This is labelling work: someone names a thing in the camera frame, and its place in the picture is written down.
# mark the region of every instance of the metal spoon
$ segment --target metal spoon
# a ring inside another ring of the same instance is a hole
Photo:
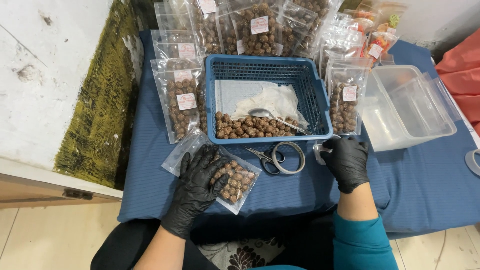
[[[273,119],[279,121],[279,122],[282,122],[284,123],[285,125],[293,128],[293,129],[296,129],[298,131],[300,131],[301,133],[305,134],[305,135],[312,135],[312,133],[310,131],[307,131],[307,130],[303,130],[297,126],[294,126],[292,124],[289,124],[283,120],[280,120],[278,119],[277,117],[273,116],[272,113],[267,110],[267,109],[263,109],[263,108],[255,108],[255,109],[251,109],[248,111],[248,114],[251,115],[251,116],[255,116],[255,117],[267,117],[267,116],[270,116],[272,117]]]

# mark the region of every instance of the hand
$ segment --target hand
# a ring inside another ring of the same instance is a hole
[[[332,138],[323,143],[332,152],[320,152],[330,172],[338,182],[340,192],[350,194],[359,185],[370,180],[367,177],[368,143],[355,138]]]
[[[170,233],[187,239],[195,217],[213,204],[227,183],[228,174],[224,174],[209,187],[215,172],[228,162],[227,158],[220,158],[208,165],[217,151],[216,145],[210,149],[203,145],[190,163],[190,154],[183,156],[172,204],[161,219],[162,227]]]

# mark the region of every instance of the striped blue fabric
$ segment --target striped blue fabric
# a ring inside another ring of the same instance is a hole
[[[150,59],[155,57],[150,31],[142,31],[140,37],[145,50],[144,70],[118,216],[120,222],[135,218],[160,218],[170,205],[175,182],[175,176],[161,167],[175,145],[168,144],[165,121],[150,69]],[[401,58],[404,54],[408,55],[405,53],[407,50],[418,54]],[[432,76],[436,75],[431,63],[428,68],[422,69],[427,63],[420,60],[430,61],[428,51],[401,41],[392,51],[396,52],[397,63],[406,61],[415,64],[423,72],[428,69]],[[468,170],[460,157],[475,147],[465,125],[457,122],[457,128],[458,132],[453,136],[409,149],[379,153],[370,149],[367,169],[375,203],[387,231],[441,230],[480,220],[480,197],[475,196],[480,194],[480,180]],[[368,140],[365,129],[360,140]],[[338,201],[336,182],[325,166],[316,163],[313,142],[298,144],[307,157],[305,169],[295,175],[269,176],[262,173],[245,201],[240,217],[248,220],[262,216],[288,216],[327,209]],[[258,158],[250,152],[237,146],[226,148],[261,168]],[[280,150],[287,158],[283,166],[287,170],[296,169],[298,154],[290,148]],[[204,215],[223,216],[231,215],[231,212],[215,203]]]

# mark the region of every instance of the tiled floor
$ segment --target tiled floor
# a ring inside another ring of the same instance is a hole
[[[0,209],[0,270],[89,269],[119,209],[120,203]],[[398,268],[480,270],[476,226],[390,241]]]

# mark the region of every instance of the white wall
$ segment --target white wall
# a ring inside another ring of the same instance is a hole
[[[110,5],[0,1],[0,158],[53,168]]]
[[[398,26],[401,39],[429,49],[458,43],[480,27],[479,0],[398,0],[410,4]]]

